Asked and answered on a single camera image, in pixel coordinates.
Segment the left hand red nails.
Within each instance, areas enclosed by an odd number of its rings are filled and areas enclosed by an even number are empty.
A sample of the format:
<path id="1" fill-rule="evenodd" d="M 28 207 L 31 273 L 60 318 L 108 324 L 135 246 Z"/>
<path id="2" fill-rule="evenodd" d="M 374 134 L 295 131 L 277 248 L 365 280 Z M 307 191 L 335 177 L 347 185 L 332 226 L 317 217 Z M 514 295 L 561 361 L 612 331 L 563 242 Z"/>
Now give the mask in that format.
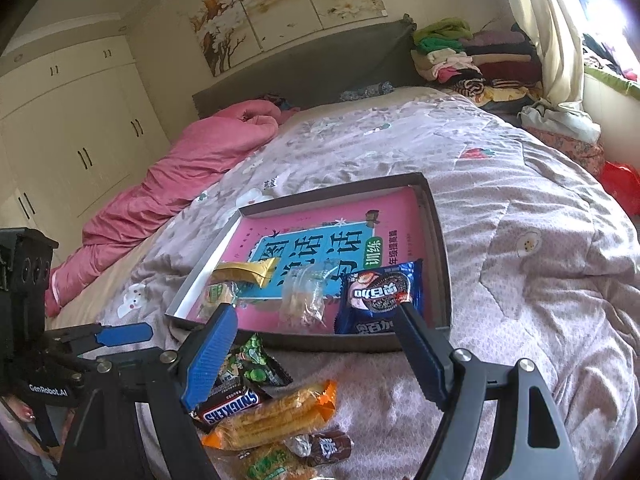
<path id="1" fill-rule="evenodd" d="M 16 396 L 1 397 L 1 426 L 6 430 L 22 431 L 36 420 L 30 406 Z"/>

